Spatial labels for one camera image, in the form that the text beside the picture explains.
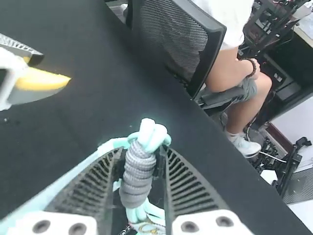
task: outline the white rope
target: white rope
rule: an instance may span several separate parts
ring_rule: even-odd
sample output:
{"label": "white rope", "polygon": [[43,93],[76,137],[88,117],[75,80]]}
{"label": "white rope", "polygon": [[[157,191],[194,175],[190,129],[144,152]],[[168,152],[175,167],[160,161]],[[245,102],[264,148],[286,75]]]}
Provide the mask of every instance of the white rope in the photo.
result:
{"label": "white rope", "polygon": [[276,157],[274,157],[274,156],[272,156],[272,155],[270,155],[270,154],[268,154],[268,153],[265,153],[265,152],[262,152],[262,151],[260,151],[259,153],[261,153],[261,154],[263,154],[263,155],[266,155],[266,156],[268,156],[268,157],[270,157],[270,158],[273,158],[273,159],[275,159],[275,160],[278,160],[278,161],[280,161],[280,162],[282,162],[282,163],[286,163],[286,161],[281,160],[281,159],[279,159],[279,158],[276,158]]}

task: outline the black table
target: black table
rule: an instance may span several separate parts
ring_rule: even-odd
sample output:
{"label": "black table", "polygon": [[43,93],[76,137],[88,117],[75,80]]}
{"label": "black table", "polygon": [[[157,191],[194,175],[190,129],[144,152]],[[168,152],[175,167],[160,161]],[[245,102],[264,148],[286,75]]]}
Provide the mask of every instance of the black table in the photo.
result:
{"label": "black table", "polygon": [[150,117],[256,235],[310,234],[183,88],[136,53],[102,0],[2,0],[0,19],[1,33],[46,55],[41,69],[73,78],[0,113],[0,217]]}

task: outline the office chair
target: office chair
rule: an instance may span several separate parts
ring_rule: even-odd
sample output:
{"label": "office chair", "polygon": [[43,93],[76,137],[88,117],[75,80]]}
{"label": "office chair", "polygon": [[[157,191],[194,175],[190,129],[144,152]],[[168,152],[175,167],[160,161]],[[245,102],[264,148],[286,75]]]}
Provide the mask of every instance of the office chair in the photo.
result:
{"label": "office chair", "polygon": [[240,87],[212,93],[203,84],[222,45],[226,27],[191,0],[129,0],[126,24],[149,44],[189,95],[203,108],[243,95]]}

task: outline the screw hole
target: screw hole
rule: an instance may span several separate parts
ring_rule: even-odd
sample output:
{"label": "screw hole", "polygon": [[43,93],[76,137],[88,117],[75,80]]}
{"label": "screw hole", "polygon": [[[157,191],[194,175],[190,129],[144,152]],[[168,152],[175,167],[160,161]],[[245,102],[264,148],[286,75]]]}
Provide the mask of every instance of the screw hole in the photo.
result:
{"label": "screw hole", "polygon": [[39,221],[38,223],[36,223],[33,227],[33,232],[35,234],[42,234],[45,231],[48,230],[48,228],[50,227],[50,221],[49,220],[42,220]]}
{"label": "screw hole", "polygon": [[220,227],[232,227],[232,226],[234,226],[233,221],[230,218],[225,217],[225,216],[218,217],[216,219],[216,223]]}
{"label": "screw hole", "polygon": [[87,227],[85,224],[77,223],[74,224],[68,231],[69,235],[84,235],[86,233]]}
{"label": "screw hole", "polygon": [[181,225],[181,230],[186,233],[195,233],[199,231],[199,227],[191,221],[186,221]]}

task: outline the bracelet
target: bracelet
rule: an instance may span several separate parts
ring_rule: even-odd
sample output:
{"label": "bracelet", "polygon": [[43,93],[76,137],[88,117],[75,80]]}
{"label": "bracelet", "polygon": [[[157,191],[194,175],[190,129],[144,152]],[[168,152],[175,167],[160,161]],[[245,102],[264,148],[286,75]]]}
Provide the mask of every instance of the bracelet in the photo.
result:
{"label": "bracelet", "polygon": [[255,74],[255,72],[256,72],[256,64],[255,64],[255,62],[254,62],[253,60],[251,60],[250,58],[243,58],[243,59],[241,59],[241,61],[242,61],[242,60],[248,60],[248,61],[251,62],[252,66],[253,66],[253,71],[252,71],[252,73],[249,74],[246,78],[252,77],[252,76]]}

